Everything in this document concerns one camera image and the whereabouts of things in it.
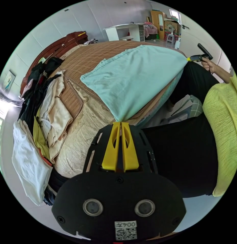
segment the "screw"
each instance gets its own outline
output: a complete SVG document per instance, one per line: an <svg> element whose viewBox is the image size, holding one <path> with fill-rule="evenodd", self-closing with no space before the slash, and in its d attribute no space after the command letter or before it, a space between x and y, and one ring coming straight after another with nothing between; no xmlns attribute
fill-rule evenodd
<svg viewBox="0 0 237 244"><path fill-rule="evenodd" d="M175 219L172 221L172 225L177 225L177 224L179 224L179 222L180 222L180 218L177 217L177 218L175 218Z"/></svg>
<svg viewBox="0 0 237 244"><path fill-rule="evenodd" d="M58 216L57 220L62 224L65 223L65 219L62 216Z"/></svg>
<svg viewBox="0 0 237 244"><path fill-rule="evenodd" d="M116 183L118 183L118 184L122 184L123 183L123 178L122 177L120 177L120 176L118 176L117 178L116 178Z"/></svg>

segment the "hand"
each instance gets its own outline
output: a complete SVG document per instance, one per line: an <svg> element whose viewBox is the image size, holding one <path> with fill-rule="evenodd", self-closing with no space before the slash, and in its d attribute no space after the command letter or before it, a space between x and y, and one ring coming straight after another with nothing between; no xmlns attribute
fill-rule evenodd
<svg viewBox="0 0 237 244"><path fill-rule="evenodd" d="M208 60L207 58L202 58L202 66L205 70L209 71L213 74L216 72L216 64L210 60Z"/></svg>

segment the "wooden headboard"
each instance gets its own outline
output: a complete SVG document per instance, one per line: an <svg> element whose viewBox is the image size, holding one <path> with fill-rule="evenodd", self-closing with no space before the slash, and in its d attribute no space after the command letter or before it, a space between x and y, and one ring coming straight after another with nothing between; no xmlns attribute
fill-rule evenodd
<svg viewBox="0 0 237 244"><path fill-rule="evenodd" d="M83 44L88 41L88 36L85 31L78 31L68 34L67 36L55 41L47 48L45 48L33 61L31 66L29 67L26 76L23 78L21 83L20 94L22 95L24 87L27 85L27 79L31 74L32 68L38 64L41 58L51 58L57 57L60 58L67 51L72 49L73 47Z"/></svg>

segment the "black pants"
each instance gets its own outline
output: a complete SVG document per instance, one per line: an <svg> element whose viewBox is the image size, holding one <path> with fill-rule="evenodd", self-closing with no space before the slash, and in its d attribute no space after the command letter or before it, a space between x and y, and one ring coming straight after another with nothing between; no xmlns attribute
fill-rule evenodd
<svg viewBox="0 0 237 244"><path fill-rule="evenodd" d="M203 67L188 62L170 100L175 104L188 94L203 103L209 89L217 83ZM212 194L218 159L215 138L204 113L143 131L153 148L159 174L172 181L183 197Z"/></svg>

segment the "shelf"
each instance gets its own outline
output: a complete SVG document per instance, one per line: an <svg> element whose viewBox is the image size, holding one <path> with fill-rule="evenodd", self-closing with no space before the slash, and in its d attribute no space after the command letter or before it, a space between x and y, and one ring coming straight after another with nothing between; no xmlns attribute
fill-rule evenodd
<svg viewBox="0 0 237 244"><path fill-rule="evenodd" d="M122 39L129 40L129 39L133 39L133 37L132 36L125 36L125 37L119 38L119 40L122 40Z"/></svg>

